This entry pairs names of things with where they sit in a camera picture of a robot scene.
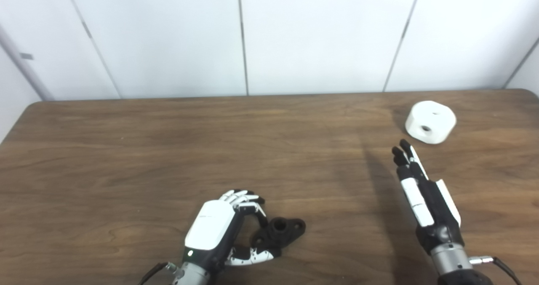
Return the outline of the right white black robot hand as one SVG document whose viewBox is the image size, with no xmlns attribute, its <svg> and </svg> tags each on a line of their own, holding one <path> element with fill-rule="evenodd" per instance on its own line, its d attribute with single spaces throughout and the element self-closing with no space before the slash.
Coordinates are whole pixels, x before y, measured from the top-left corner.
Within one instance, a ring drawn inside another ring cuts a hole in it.
<svg viewBox="0 0 539 285">
<path fill-rule="evenodd" d="M 392 148 L 396 174 L 416 219 L 416 237 L 427 254 L 439 245 L 465 242 L 460 231 L 460 215 L 447 187 L 432 181 L 414 147 L 401 139 Z"/>
</svg>

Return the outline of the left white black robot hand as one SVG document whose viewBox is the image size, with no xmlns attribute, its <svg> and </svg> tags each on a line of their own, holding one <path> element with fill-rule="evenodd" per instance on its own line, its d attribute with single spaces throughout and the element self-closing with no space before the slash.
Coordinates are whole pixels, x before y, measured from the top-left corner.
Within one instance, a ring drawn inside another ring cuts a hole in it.
<svg viewBox="0 0 539 285">
<path fill-rule="evenodd" d="M 280 257 L 280 249 L 246 247 L 235 243 L 247 216 L 256 216 L 260 227 L 268 226 L 264 199 L 252 191 L 233 189 L 216 200 L 206 201 L 187 232 L 183 262 L 202 268 L 210 277 L 226 266 L 246 266 Z"/>
</svg>

